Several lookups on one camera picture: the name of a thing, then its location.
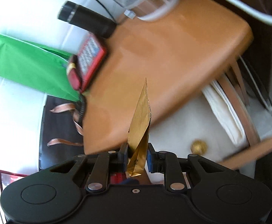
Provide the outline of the gold foil ball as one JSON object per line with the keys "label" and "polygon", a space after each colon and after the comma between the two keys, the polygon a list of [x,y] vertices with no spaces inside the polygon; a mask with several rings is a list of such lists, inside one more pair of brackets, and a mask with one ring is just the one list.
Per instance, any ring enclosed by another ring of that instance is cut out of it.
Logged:
{"label": "gold foil ball", "polygon": [[208,145],[203,140],[194,140],[190,149],[193,154],[204,155],[208,150]]}

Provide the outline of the gold foil tea pouch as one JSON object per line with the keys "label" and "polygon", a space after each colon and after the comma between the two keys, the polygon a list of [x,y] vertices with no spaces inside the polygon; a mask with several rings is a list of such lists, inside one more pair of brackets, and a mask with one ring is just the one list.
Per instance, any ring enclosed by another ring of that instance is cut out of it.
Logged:
{"label": "gold foil tea pouch", "polygon": [[148,139],[151,123],[151,108],[145,81],[129,127],[127,143],[132,157],[127,165],[129,176],[142,175],[147,159]]}

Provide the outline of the wooden drawer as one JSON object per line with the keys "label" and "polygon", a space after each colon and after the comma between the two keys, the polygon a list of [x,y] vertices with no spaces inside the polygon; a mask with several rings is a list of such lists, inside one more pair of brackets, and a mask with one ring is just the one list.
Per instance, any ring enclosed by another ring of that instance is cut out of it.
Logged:
{"label": "wooden drawer", "polygon": [[222,74],[168,118],[151,128],[156,151],[178,157],[198,154],[239,170],[259,181],[272,182],[272,136],[261,139],[246,109],[246,92],[232,72]]}

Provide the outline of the white folded cloth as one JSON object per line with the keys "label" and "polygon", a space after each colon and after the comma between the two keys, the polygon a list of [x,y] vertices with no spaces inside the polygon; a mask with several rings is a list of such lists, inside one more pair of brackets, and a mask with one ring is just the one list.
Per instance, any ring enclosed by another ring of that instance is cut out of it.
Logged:
{"label": "white folded cloth", "polygon": [[243,125],[217,81],[212,81],[199,96],[153,126],[149,133],[149,142],[156,151],[173,152],[181,158],[191,154],[194,140],[207,143],[208,150],[203,157],[214,162],[248,146]]}

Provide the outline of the black paper gift bag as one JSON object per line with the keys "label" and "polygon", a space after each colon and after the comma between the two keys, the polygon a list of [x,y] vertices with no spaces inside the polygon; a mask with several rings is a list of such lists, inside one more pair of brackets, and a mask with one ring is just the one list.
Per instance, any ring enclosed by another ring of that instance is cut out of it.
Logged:
{"label": "black paper gift bag", "polygon": [[53,113],[54,107],[68,103],[68,100],[48,96],[43,108],[39,142],[39,170],[62,163],[76,155],[83,154],[84,148],[57,144],[47,146],[55,138],[80,143],[83,137],[77,132],[70,112]]}

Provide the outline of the red gift box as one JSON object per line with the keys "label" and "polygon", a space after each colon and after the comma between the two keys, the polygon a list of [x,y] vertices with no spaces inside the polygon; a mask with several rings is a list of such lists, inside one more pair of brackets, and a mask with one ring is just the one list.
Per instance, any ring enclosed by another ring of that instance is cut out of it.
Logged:
{"label": "red gift box", "polygon": [[11,183],[25,178],[27,175],[0,170],[0,191],[2,192]]}

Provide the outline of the wooden nightstand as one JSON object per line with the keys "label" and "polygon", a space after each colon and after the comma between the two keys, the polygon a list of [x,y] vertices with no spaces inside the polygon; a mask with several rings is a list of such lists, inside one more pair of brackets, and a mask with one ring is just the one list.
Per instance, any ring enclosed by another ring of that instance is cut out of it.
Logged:
{"label": "wooden nightstand", "polygon": [[213,0],[180,0],[153,22],[126,20],[107,41],[109,56],[87,95],[85,154],[126,142],[144,84],[155,124],[225,72],[252,40],[249,24]]}

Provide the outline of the red desk telephone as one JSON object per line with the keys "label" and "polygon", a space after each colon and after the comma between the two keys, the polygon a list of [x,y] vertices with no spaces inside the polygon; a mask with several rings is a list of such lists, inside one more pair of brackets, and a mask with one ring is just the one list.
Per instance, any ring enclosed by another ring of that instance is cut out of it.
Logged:
{"label": "red desk telephone", "polygon": [[78,53],[69,58],[66,67],[68,81],[75,91],[86,91],[107,54],[107,46],[101,38],[93,33],[85,37]]}

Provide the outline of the green fabric bag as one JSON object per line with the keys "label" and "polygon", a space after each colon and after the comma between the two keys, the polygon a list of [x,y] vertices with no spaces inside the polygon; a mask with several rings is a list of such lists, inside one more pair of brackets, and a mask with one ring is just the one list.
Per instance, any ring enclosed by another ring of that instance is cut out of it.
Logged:
{"label": "green fabric bag", "polygon": [[71,53],[0,34],[0,77],[50,96],[79,100],[66,67]]}

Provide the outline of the black thermos bottle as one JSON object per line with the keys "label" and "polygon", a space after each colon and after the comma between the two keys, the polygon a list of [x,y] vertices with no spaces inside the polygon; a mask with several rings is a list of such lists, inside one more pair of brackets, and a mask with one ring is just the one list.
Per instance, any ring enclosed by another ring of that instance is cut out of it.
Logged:
{"label": "black thermos bottle", "polygon": [[109,38],[117,27],[113,20],[71,1],[64,3],[58,14],[58,19],[102,38]]}

